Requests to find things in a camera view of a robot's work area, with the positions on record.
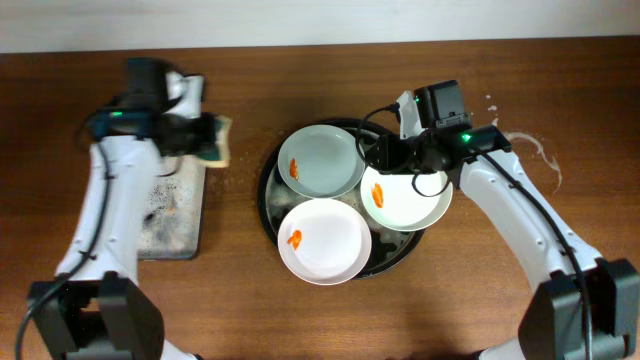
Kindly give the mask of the grey-blue plate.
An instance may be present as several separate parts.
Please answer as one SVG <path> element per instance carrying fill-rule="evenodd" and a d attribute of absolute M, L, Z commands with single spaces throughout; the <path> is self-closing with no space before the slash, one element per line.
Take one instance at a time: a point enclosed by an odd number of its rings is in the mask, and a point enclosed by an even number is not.
<path fill-rule="evenodd" d="M 332 125 L 311 125 L 286 138 L 277 166 L 284 183 L 308 198 L 335 198 L 361 180 L 365 164 L 358 155 L 355 138 Z"/>

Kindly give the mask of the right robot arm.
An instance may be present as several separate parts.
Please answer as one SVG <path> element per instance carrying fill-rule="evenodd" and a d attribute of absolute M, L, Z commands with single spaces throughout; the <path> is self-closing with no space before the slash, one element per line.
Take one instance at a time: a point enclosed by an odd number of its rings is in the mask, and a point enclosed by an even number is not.
<path fill-rule="evenodd" d="M 385 111 L 400 125 L 358 154 L 383 175 L 443 173 L 490 219 L 518 259 L 533 298 L 514 339 L 476 359 L 624 359 L 638 343 L 639 273 L 607 261 L 530 181 L 506 136 L 473 127 L 455 80 L 404 92 Z"/>

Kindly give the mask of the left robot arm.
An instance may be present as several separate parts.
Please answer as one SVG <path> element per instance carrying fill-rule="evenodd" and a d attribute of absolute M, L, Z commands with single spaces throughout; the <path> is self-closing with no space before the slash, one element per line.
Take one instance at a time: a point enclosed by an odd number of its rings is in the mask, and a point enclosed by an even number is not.
<path fill-rule="evenodd" d="M 158 58 L 130 58 L 125 90 L 90 113 L 90 175 L 78 224 L 54 279 L 31 285 L 14 355 L 35 324 L 54 359 L 189 359 L 167 340 L 138 280 L 144 211 L 166 158 L 228 165 L 229 118 L 204 112 L 206 80 Z"/>

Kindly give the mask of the green yellow sponge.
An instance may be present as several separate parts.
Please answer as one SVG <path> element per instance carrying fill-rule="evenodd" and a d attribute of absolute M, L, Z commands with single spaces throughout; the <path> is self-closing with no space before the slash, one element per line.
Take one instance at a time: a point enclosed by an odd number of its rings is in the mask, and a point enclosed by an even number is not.
<path fill-rule="evenodd" d="M 207 128 L 200 147 L 194 154 L 196 161 L 207 168 L 229 167 L 231 155 L 228 140 L 232 120 L 211 113 L 204 113 L 201 120 Z"/>

